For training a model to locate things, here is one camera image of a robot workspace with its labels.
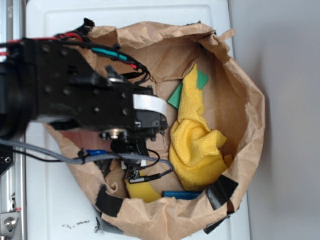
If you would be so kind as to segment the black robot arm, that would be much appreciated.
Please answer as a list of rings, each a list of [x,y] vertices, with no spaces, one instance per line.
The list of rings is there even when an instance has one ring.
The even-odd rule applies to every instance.
[[[165,102],[150,87],[131,83],[110,65],[97,73],[75,43],[22,39],[3,43],[0,64],[0,138],[9,145],[30,122],[56,131],[86,130],[112,140],[112,154],[131,171],[148,156],[147,140],[168,127]]]

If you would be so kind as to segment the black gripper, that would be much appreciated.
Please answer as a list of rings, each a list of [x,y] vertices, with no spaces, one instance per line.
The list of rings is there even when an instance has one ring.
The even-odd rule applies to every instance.
[[[166,103],[151,87],[130,83],[112,66],[94,71],[80,52],[60,42],[32,41],[32,119],[59,131],[85,129],[112,140],[126,172],[149,157],[146,140],[168,126]]]

